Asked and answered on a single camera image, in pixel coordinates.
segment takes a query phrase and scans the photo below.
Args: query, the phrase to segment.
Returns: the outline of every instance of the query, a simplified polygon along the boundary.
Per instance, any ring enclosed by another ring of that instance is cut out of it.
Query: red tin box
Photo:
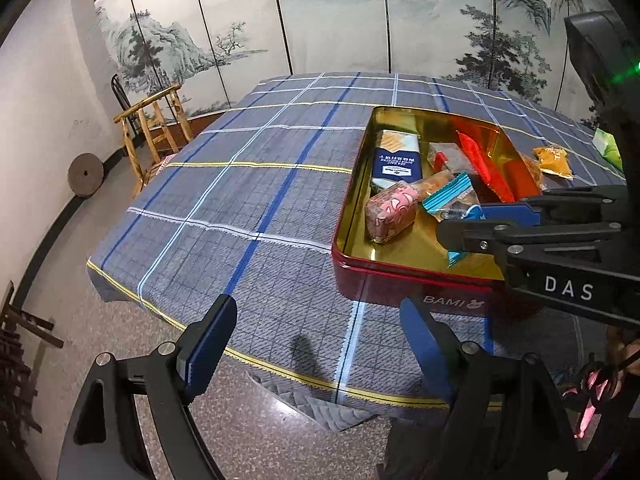
[[[388,306],[419,296],[434,312],[464,316],[523,318],[536,312],[537,305],[510,297],[492,256],[470,254],[448,268],[447,251],[435,238],[436,220],[422,207],[414,225],[392,241],[379,245],[369,240],[364,205],[370,197],[376,134],[383,129],[419,136],[423,176],[433,174],[426,160],[429,142],[457,142],[459,130],[491,157],[516,200],[540,193],[509,137],[495,124],[431,110],[374,108],[332,243],[338,290],[350,300]],[[476,192],[481,202],[497,201],[487,189]]]

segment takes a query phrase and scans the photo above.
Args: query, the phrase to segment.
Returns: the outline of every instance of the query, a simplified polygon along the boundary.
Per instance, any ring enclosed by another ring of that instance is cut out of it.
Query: pink object
[[[370,198],[365,224],[371,240],[384,244],[414,223],[417,203],[417,191],[402,181]]]
[[[598,378],[597,372],[591,372],[591,374],[589,374],[589,378],[587,379],[588,389],[591,390],[591,387],[593,386],[593,383],[596,381],[597,378]],[[602,396],[604,389],[607,387],[608,382],[609,381],[603,381],[602,384],[599,384],[598,386],[596,386],[596,397],[598,400],[600,400],[600,397]],[[577,393],[578,393],[578,390],[576,388],[572,388],[571,390],[567,390],[564,394],[566,395],[566,394],[577,394]],[[574,432],[575,438],[584,437],[584,432],[589,427],[589,423],[591,422],[591,419],[593,418],[593,415],[595,414],[595,412],[596,412],[595,406],[591,403],[590,400],[588,400],[587,407],[580,414],[580,419],[578,420],[578,427]]]

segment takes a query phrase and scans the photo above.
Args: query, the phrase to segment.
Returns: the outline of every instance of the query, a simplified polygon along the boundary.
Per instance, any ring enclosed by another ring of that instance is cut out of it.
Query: white wall
[[[106,160],[121,145],[109,117],[118,110],[106,91],[111,68],[91,55],[92,0],[73,1],[76,12],[72,0],[31,0],[0,47],[0,286],[20,282],[72,198],[71,161],[85,152]]]

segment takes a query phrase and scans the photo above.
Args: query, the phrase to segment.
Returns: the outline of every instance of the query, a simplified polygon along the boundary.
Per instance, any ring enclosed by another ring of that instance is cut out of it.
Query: orange snack packet
[[[566,151],[559,146],[542,146],[534,148],[533,153],[538,158],[540,171],[551,175],[561,176],[567,180],[573,180],[574,175],[566,160]]]

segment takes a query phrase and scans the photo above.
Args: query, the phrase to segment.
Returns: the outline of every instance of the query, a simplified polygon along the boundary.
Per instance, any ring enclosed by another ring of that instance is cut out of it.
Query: pink snack wrapper
[[[365,204],[365,225],[372,241],[384,244],[415,221],[418,192],[405,182],[382,190]]]

